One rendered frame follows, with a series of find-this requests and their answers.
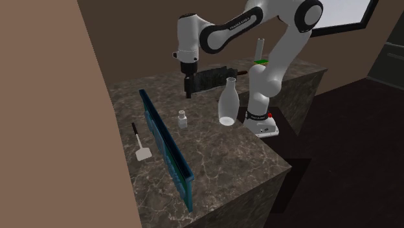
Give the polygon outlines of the white tube on green base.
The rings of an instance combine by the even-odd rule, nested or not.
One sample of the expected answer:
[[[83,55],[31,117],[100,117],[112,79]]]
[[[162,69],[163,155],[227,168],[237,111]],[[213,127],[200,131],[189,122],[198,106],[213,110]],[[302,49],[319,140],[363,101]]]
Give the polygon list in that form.
[[[257,39],[256,50],[254,55],[255,64],[264,64],[268,62],[268,60],[263,57],[264,43],[265,43],[264,38]]]

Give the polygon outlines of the small white bottle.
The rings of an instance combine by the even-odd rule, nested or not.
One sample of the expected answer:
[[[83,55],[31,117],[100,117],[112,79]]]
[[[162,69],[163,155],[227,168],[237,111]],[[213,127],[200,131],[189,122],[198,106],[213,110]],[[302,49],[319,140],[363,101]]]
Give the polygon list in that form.
[[[187,117],[185,115],[185,111],[184,110],[179,110],[178,112],[178,125],[181,129],[186,128],[187,127]]]

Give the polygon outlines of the blue flat tray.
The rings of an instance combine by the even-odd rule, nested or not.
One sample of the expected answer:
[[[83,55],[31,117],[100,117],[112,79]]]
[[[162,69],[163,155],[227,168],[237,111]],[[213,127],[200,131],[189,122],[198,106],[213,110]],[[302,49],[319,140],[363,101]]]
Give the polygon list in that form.
[[[188,211],[192,212],[192,181],[194,180],[194,174],[146,91],[140,89],[139,94],[144,105],[144,116],[149,130],[155,138],[157,148],[163,157],[164,163],[168,167],[169,174],[180,198],[184,201]]]

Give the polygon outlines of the clear white glass bottle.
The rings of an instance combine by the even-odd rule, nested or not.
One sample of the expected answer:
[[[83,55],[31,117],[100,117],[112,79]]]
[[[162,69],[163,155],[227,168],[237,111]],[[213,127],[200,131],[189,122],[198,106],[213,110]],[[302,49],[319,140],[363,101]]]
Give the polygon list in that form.
[[[228,77],[218,102],[219,123],[224,126],[232,126],[237,119],[239,107],[240,100],[236,91],[236,79]]]

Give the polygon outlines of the dark cabinet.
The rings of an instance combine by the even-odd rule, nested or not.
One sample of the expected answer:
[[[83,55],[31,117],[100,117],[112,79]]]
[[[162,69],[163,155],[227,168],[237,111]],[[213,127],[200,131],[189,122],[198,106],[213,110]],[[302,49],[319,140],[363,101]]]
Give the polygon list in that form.
[[[404,90],[404,12],[378,54],[368,78]]]

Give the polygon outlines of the window with black frame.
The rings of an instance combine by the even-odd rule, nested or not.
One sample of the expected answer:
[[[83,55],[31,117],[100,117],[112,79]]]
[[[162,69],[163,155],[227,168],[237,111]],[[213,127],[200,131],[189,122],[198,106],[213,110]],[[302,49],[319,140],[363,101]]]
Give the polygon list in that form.
[[[320,0],[324,6],[311,37],[365,29],[379,0]]]

